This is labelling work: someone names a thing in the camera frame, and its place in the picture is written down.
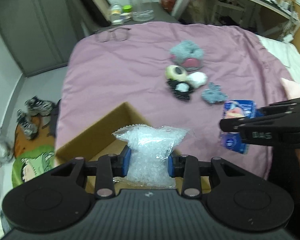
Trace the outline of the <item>brown cardboard box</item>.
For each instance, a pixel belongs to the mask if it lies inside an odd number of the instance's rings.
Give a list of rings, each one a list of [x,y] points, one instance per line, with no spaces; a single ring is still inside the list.
[[[112,133],[121,127],[133,124],[150,125],[131,104],[124,102],[57,149],[54,166],[57,167],[75,157],[83,157],[86,161],[96,161],[103,155],[120,154],[127,143],[115,139]],[[95,174],[96,172],[93,172],[93,175],[87,178],[85,186],[87,193],[93,193],[95,190]],[[126,178],[115,177],[115,181],[116,194],[121,189],[164,189],[163,187],[141,186],[138,183],[128,181]],[[201,184],[203,193],[211,191],[208,177],[201,177]]]

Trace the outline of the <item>clear plastic pellet bag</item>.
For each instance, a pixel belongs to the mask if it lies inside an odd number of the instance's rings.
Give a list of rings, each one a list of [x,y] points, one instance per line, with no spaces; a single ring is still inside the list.
[[[127,143],[132,153],[128,172],[122,182],[136,187],[155,189],[175,188],[175,179],[168,175],[168,156],[178,146],[188,130],[145,124],[129,125],[113,133],[117,140]]]

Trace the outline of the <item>pink bed sheet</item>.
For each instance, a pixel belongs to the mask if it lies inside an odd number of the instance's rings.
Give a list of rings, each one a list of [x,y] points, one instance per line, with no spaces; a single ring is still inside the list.
[[[201,89],[188,102],[169,89],[165,69],[171,63],[170,49],[185,40],[203,50],[203,72],[230,99],[253,100],[259,107],[286,99],[281,79],[289,79],[290,74],[257,35],[239,27],[136,24],[125,41],[102,43],[98,35],[91,35],[76,44],[63,83],[57,148],[128,102],[154,127],[188,129],[189,135],[178,146],[181,153],[202,161],[220,156],[267,178],[270,148],[250,146],[247,154],[226,150],[219,143],[222,105],[206,103]]]

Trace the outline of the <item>green cartoon floor mat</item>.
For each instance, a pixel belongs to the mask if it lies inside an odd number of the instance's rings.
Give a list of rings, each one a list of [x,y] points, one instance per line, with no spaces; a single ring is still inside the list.
[[[16,157],[12,166],[13,188],[53,169],[54,158],[55,149],[50,145],[38,146]]]

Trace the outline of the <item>large clear water jug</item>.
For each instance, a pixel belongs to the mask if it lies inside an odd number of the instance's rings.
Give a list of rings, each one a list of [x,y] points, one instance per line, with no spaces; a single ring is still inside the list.
[[[147,22],[154,19],[153,0],[129,0],[132,6],[132,19],[135,22]]]

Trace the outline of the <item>grey door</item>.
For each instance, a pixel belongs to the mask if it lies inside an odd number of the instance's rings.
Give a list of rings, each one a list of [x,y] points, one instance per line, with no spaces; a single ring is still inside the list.
[[[0,34],[25,76],[66,66],[85,37],[74,0],[0,0]]]

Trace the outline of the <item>blue denim fish plush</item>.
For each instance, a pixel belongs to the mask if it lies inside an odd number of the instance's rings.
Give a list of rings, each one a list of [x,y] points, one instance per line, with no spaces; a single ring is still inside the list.
[[[229,98],[222,92],[221,86],[213,82],[208,84],[207,89],[202,92],[201,97],[209,104],[225,102]]]

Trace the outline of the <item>grey sneaker far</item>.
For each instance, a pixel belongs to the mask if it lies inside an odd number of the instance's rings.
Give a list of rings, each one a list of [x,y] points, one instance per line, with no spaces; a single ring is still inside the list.
[[[30,116],[49,116],[55,107],[55,104],[49,100],[42,100],[37,96],[25,101],[25,106]]]

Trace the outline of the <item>white supplement bottle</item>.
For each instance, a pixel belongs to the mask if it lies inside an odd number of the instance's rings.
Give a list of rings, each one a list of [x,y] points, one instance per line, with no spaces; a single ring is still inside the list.
[[[112,25],[122,24],[121,19],[122,7],[119,3],[113,3],[109,9],[109,18]]]

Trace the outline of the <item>grey sneaker near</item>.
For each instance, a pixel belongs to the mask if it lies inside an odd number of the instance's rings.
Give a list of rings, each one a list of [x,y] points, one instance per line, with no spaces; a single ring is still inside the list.
[[[27,140],[32,140],[38,134],[38,127],[32,122],[31,117],[21,109],[17,111],[17,123],[21,126]]]

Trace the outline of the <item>grey sneaker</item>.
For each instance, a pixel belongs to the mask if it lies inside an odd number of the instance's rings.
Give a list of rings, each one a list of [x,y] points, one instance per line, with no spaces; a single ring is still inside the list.
[[[37,96],[25,101],[25,106],[30,116],[49,116],[55,107],[55,104],[49,100],[42,100]]]
[[[27,140],[32,140],[38,134],[38,127],[32,122],[31,117],[21,109],[17,111],[17,123],[21,126]]]

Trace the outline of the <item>grey fluffy paw slipper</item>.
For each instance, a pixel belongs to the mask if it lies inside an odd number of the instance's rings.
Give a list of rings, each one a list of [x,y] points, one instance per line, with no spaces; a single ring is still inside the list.
[[[200,70],[203,67],[204,51],[196,43],[185,40],[170,49],[170,57],[174,64],[187,72]]]

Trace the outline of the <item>black felt plush toy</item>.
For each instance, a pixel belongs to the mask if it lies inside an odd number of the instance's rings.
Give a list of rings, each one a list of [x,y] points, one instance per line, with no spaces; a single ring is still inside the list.
[[[191,84],[186,81],[168,79],[167,85],[176,98],[190,101],[190,95],[194,92],[194,87]]]

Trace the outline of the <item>white tissue ball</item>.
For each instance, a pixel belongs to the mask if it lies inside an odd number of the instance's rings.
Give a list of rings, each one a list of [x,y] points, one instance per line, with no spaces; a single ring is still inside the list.
[[[186,82],[198,89],[207,83],[207,75],[203,72],[194,72],[186,77]]]

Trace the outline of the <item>paper shopping bag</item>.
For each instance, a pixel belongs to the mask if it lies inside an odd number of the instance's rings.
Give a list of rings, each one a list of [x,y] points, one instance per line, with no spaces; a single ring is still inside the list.
[[[182,24],[209,23],[206,0],[190,0],[179,21]]]

